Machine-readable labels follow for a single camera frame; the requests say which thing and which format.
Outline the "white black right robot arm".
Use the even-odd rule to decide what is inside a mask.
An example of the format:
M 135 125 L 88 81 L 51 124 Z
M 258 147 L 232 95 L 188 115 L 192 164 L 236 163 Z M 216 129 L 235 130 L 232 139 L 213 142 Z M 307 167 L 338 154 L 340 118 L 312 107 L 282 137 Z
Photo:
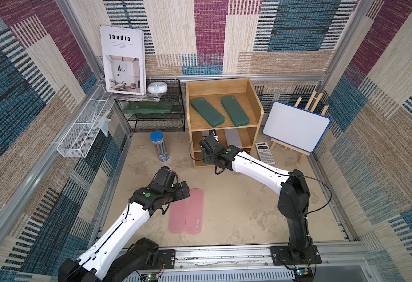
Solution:
M 235 171 L 259 181 L 278 195 L 278 210 L 287 219 L 289 242 L 287 255 L 297 263 L 314 258 L 313 240 L 308 231 L 307 213 L 311 196 L 305 176 L 299 170 L 291 172 L 275 168 L 252 157 L 242 149 L 225 147 L 207 136 L 200 142 L 205 157 L 222 170 Z

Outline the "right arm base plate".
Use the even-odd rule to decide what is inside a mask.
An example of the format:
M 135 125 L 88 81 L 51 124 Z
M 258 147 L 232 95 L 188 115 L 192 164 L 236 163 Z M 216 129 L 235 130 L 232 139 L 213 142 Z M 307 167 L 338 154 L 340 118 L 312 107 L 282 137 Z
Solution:
M 289 245 L 271 246 L 269 250 L 275 266 L 315 265 L 322 263 L 316 245 L 308 246 L 304 252 L 294 250 Z

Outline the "pink pencil case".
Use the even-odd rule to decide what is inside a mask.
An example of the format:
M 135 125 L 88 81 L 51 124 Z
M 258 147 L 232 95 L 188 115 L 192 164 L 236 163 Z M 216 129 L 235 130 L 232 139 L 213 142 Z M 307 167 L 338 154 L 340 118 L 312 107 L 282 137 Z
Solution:
M 186 210 L 186 233 L 199 235 L 202 231 L 204 214 L 204 191 L 201 189 L 190 190 L 190 197 Z
M 169 208 L 168 231 L 172 234 L 182 234 L 186 230 L 188 199 L 174 202 Z

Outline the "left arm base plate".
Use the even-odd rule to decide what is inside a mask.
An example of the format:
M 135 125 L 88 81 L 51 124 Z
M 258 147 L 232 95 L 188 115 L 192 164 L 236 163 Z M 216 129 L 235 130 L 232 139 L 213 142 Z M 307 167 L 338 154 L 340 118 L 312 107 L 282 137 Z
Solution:
M 176 262 L 176 250 L 175 249 L 160 249 L 158 255 L 156 256 L 155 265 L 153 265 L 154 270 L 159 269 L 174 269 Z

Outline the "green pencil case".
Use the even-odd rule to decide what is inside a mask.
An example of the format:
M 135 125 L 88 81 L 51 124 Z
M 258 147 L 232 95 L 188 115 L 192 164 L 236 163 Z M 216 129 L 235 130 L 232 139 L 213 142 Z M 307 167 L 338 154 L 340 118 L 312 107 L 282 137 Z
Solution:
M 233 95 L 222 97 L 221 104 L 235 127 L 250 123 L 250 118 Z
M 203 97 L 191 101 L 191 106 L 213 128 L 225 122 L 225 117 Z

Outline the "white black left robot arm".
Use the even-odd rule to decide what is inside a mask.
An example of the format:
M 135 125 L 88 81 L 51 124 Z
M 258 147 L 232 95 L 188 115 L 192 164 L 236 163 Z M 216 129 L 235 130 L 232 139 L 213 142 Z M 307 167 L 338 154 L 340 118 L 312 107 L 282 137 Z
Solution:
M 148 238 L 138 240 L 125 254 L 120 252 L 155 211 L 188 197 L 190 188 L 185 181 L 170 188 L 152 183 L 136 190 L 105 234 L 79 258 L 66 259 L 59 267 L 59 281 L 121 282 L 137 270 L 162 269 L 159 245 Z

